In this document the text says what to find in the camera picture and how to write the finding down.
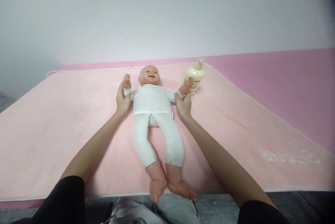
pink blanket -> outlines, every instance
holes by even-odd
[[[162,86],[176,91],[192,64],[158,66]],[[55,72],[0,114],[0,201],[45,198],[64,169],[115,112],[125,73],[133,88],[141,67]],[[198,193],[222,188],[175,112],[185,148],[184,179]],[[334,190],[335,158],[307,139],[213,67],[192,97],[193,117],[265,191]],[[147,194],[149,177],[132,143],[132,110],[117,129],[87,195]],[[149,129],[164,161],[163,135]]]

doll face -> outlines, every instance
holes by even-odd
[[[146,66],[140,72],[139,82],[141,86],[145,84],[159,85],[160,80],[158,69],[155,66]]]

human arm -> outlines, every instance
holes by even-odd
[[[60,180],[67,176],[79,176],[87,181],[100,161],[121,119],[129,109],[130,97],[123,98],[122,84],[116,96],[117,109],[114,115],[91,137],[67,166]]]
[[[231,195],[239,208],[248,201],[262,201],[276,208],[257,182],[248,172],[191,116],[191,96],[182,101],[175,95],[177,111],[222,187]]]

white pants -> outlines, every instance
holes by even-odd
[[[182,167],[184,146],[173,113],[141,113],[134,115],[134,145],[144,167],[157,160],[154,149],[148,141],[148,126],[160,127],[165,138],[165,162]]]

white long-sleeve shirt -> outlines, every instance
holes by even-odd
[[[134,115],[140,113],[173,113],[171,103],[176,102],[174,92],[154,84],[145,84],[134,91],[131,88],[124,88],[123,94],[124,96],[131,94],[131,101],[134,102]],[[185,97],[179,90],[178,95],[181,99]]]

